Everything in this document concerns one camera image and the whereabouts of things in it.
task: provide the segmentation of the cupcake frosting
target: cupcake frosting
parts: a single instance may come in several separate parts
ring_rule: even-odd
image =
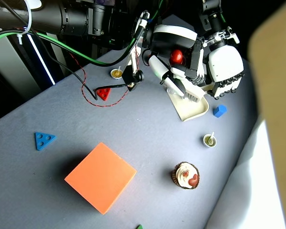
[[[178,183],[181,187],[192,188],[189,184],[189,180],[198,180],[198,172],[195,167],[193,167],[189,163],[182,163],[176,171],[176,178],[178,179]]]

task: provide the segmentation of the cupcake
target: cupcake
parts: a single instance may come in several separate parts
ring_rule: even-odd
[[[194,165],[188,162],[181,162],[172,171],[172,179],[181,188],[194,189],[198,186],[200,176],[198,169]]]

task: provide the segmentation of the white cloth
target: white cloth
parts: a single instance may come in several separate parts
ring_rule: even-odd
[[[284,229],[266,122],[251,134],[205,229]]]

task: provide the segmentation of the red triangle block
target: red triangle block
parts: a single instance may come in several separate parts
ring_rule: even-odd
[[[108,96],[110,94],[111,88],[105,88],[105,89],[99,89],[96,91],[97,95],[106,101],[108,99]]]

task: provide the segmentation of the blue cube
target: blue cube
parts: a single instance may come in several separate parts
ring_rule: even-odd
[[[217,118],[219,118],[226,112],[227,112],[227,108],[224,105],[220,105],[216,109],[213,110],[213,114]]]

